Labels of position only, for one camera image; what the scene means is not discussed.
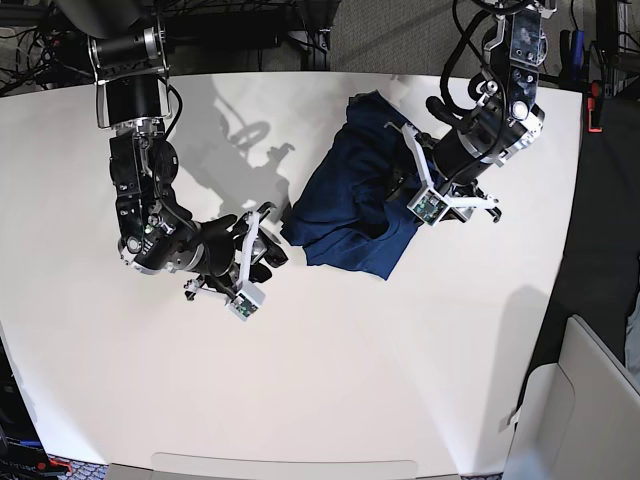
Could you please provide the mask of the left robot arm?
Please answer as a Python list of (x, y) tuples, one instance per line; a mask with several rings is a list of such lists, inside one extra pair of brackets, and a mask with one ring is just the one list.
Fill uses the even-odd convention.
[[(546, 1), (479, 1), (468, 26), (440, 77), (440, 93), (426, 100), (429, 113), (449, 125), (437, 139), (405, 123), (399, 128), (412, 153), (420, 186), (407, 204), (419, 222), (435, 226), (446, 220), (467, 222), (484, 210), (498, 222), (498, 199), (485, 193), (478, 178), (492, 166), (502, 167), (540, 136), (545, 119), (536, 103), (539, 67), (547, 54), (543, 17)], [(468, 84), (475, 105), (456, 104), (449, 80), (465, 49), (480, 64)]]

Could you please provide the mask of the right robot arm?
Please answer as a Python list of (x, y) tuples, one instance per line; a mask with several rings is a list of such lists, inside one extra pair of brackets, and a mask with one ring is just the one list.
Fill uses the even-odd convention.
[(116, 190), (122, 261), (142, 274), (194, 272), (190, 290), (234, 294), (242, 282), (263, 283), (288, 258), (260, 228), (274, 206), (197, 222), (172, 183), (179, 170), (169, 137), (183, 101), (170, 83), (160, 14), (140, 1), (60, 1), (87, 36), (96, 85), (96, 117), (110, 129), (109, 173)]

